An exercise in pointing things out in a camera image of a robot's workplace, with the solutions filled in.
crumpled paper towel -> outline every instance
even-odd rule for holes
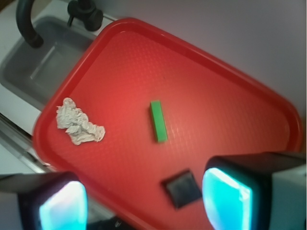
[[[89,122],[87,115],[76,108],[75,102],[68,97],[63,100],[63,106],[58,106],[57,124],[60,129],[66,128],[65,132],[75,145],[87,141],[99,142],[106,133],[103,126]]]

white wall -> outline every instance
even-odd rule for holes
[[[159,27],[247,73],[306,117],[305,0],[95,0],[105,15]]]

faucet handle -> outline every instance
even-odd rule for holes
[[[72,21],[73,21],[74,16],[70,15],[68,22],[67,22],[67,26],[71,27]]]
[[[69,2],[67,11],[70,15],[69,20],[67,22],[68,26],[71,26],[72,20],[74,17],[83,21],[84,26],[89,31],[96,31],[101,27],[103,13],[101,10],[97,9],[95,3],[92,0],[86,0],[85,2],[89,2],[89,8],[84,9],[80,4],[82,1],[72,0]]]

stainless steel sink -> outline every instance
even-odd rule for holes
[[[34,49],[21,39],[0,66],[0,83],[42,110],[95,36],[53,17],[37,21],[35,29],[43,46]]]

faucet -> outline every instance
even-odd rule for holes
[[[34,0],[19,0],[16,10],[17,27],[25,41],[33,48],[43,45],[43,38],[35,31],[31,22],[31,10]],[[74,17],[83,21],[89,31],[96,31],[101,27],[103,13],[98,10],[92,0],[72,0],[67,7],[68,26],[71,26]]]

